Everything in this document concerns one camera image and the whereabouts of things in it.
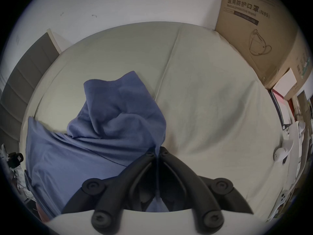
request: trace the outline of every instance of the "bed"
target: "bed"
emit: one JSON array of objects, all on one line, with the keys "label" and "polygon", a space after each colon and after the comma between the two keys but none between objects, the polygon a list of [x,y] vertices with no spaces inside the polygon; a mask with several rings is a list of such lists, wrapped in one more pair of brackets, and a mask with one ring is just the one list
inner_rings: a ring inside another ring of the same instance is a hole
[{"label": "bed", "polygon": [[200,26],[129,24],[62,52],[29,100],[19,152],[25,153],[29,116],[66,132],[85,102],[86,80],[116,80],[129,71],[166,119],[163,146],[199,176],[230,179],[265,221],[287,177],[289,159],[285,165],[273,161],[285,133],[253,69],[217,32]]}]

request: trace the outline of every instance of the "mattress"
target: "mattress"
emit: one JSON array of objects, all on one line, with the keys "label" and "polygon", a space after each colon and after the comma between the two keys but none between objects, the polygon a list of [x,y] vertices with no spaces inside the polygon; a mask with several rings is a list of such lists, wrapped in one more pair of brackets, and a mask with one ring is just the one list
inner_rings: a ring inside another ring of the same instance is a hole
[{"label": "mattress", "polygon": [[231,180],[265,221],[286,182],[289,159],[285,165],[273,161],[284,132],[254,70],[217,32],[200,26],[129,24],[65,50],[28,104],[20,152],[25,154],[29,116],[66,132],[85,102],[85,81],[116,80],[130,71],[166,119],[163,146],[199,176]]}]

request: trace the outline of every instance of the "white plastic object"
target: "white plastic object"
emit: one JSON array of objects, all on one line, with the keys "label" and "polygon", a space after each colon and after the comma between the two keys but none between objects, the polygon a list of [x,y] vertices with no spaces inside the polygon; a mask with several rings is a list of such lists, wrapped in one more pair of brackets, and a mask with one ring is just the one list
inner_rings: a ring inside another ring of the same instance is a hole
[{"label": "white plastic object", "polygon": [[290,151],[287,151],[285,148],[280,147],[274,152],[274,161],[280,162],[283,161],[285,157],[288,156]]},{"label": "white plastic object", "polygon": [[278,207],[281,206],[287,199],[287,195],[289,194],[289,192],[287,190],[282,190],[280,195],[278,196],[275,205],[271,211],[271,214],[268,217],[268,221],[271,221],[272,218],[275,216],[275,214],[277,213]]},{"label": "white plastic object", "polygon": [[304,131],[306,130],[306,124],[303,121],[299,121],[298,123],[298,130],[299,130],[299,138],[302,138]]},{"label": "white plastic object", "polygon": [[294,142],[292,139],[289,140],[284,139],[282,146],[274,152],[274,161],[275,162],[283,161],[284,158],[287,157],[288,154],[290,153],[293,143]]}]

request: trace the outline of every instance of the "padded headboard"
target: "padded headboard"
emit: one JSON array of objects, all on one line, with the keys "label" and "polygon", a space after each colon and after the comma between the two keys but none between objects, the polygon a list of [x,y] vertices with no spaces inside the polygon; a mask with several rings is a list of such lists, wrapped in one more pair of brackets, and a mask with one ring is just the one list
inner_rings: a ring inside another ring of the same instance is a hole
[{"label": "padded headboard", "polygon": [[0,99],[0,145],[18,153],[24,113],[38,82],[59,56],[48,33],[39,38],[13,69]]}]

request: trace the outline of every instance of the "red object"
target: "red object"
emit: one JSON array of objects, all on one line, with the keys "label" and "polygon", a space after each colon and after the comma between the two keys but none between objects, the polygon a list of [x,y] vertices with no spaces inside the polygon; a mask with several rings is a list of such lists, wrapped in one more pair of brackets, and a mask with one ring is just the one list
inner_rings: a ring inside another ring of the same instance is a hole
[{"label": "red object", "polygon": [[293,107],[292,99],[288,100],[289,107],[291,109],[292,115],[295,117],[295,108]]}]

